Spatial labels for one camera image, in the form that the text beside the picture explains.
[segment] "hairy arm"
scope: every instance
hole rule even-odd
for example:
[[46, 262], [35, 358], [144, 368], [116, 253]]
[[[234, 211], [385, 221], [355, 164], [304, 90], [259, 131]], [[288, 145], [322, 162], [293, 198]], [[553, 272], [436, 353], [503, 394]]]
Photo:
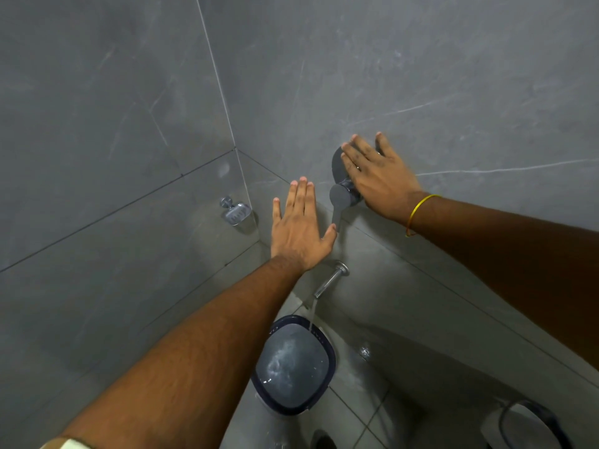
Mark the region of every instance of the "hairy arm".
[[[346, 169], [371, 209], [405, 226], [429, 194], [386, 137], [376, 141], [383, 155], [357, 135], [357, 149], [344, 143]], [[599, 233], [439, 197], [410, 228], [599, 369]]]
[[318, 233], [314, 185], [273, 202], [271, 260], [162, 338], [63, 436], [97, 448], [217, 448], [281, 305], [336, 238]]

